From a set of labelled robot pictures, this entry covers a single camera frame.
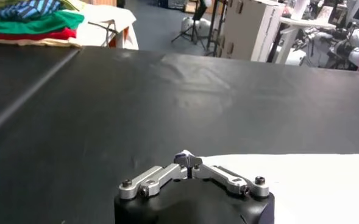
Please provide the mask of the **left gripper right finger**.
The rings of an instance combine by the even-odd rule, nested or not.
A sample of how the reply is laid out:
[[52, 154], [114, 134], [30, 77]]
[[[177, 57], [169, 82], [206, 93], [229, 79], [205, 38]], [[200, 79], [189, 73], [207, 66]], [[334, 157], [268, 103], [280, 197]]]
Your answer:
[[270, 195], [269, 186], [264, 181], [249, 180], [222, 166], [195, 165], [192, 176], [194, 178], [215, 180], [223, 185], [228, 192], [235, 195], [243, 195], [246, 192], [260, 198]]

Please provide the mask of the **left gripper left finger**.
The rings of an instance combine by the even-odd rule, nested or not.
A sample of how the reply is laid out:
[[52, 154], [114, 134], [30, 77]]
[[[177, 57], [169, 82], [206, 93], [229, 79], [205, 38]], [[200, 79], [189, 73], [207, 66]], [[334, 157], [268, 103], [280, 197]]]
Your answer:
[[119, 197], [131, 200], [138, 194], [152, 197], [169, 181], [188, 176], [189, 156], [176, 155], [174, 162], [166, 167], [153, 166], [133, 179], [124, 180], [118, 187]]

